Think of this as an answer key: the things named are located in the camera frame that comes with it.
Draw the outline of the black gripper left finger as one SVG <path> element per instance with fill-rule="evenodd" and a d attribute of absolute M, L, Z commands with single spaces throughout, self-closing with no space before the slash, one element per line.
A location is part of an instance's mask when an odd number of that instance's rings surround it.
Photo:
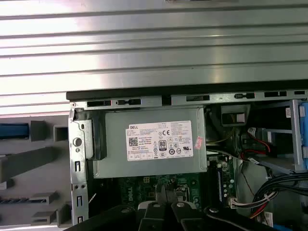
<path fill-rule="evenodd" d="M 68 231 L 162 231 L 167 210 L 165 185 L 157 185 L 155 201 L 139 204 L 138 210 L 118 205 L 67 228 Z"/>

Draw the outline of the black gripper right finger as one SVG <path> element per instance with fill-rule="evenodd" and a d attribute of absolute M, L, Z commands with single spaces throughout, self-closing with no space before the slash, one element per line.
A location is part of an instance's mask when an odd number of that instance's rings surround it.
<path fill-rule="evenodd" d="M 168 187 L 168 203 L 184 231 L 273 231 L 271 226 L 254 221 L 228 208 L 206 207 L 202 212 L 180 201 L 176 190 Z"/>

